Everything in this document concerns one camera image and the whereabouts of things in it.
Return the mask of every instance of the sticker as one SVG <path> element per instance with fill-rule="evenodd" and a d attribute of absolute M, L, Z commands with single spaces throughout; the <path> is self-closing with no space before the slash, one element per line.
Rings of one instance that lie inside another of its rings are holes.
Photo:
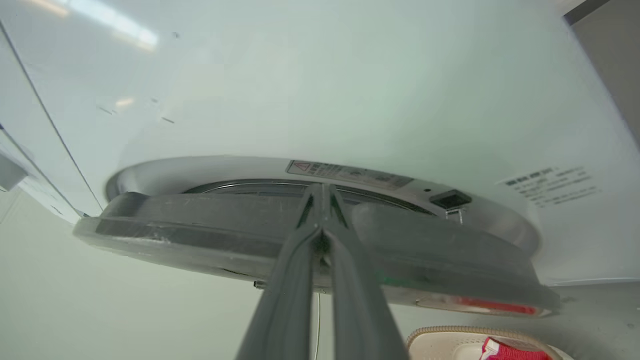
<path fill-rule="evenodd" d="M 289 167 L 287 167 L 287 172 L 296 175 L 350 181 L 352 183 L 366 184 L 386 190 L 397 190 L 413 181 L 410 177 L 398 176 L 381 171 L 301 160 L 292 160 L 289 163 Z"/>
<path fill-rule="evenodd" d="M 564 204 L 601 192 L 584 167 L 545 168 L 501 181 L 539 208 Z"/>

